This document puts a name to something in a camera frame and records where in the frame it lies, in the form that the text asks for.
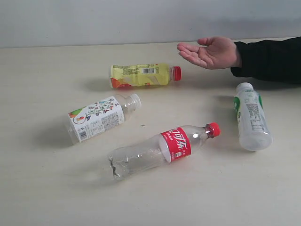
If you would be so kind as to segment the person's open bare hand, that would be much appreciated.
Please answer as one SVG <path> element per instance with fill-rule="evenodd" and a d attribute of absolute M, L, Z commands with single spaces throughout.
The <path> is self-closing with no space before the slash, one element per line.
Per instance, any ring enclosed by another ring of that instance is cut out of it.
<path fill-rule="evenodd" d="M 197 41 L 198 46 L 179 43 L 179 55 L 188 62 L 209 70 L 241 67 L 242 60 L 233 40 L 226 37 L 207 37 Z"/>

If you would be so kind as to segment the black sleeved forearm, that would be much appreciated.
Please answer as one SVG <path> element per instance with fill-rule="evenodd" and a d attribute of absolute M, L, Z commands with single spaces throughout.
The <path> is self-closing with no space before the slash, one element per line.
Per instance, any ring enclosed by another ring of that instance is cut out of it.
<path fill-rule="evenodd" d="M 235 77 L 300 85 L 300 37 L 235 44 L 241 57 L 241 66 L 230 69 Z"/>

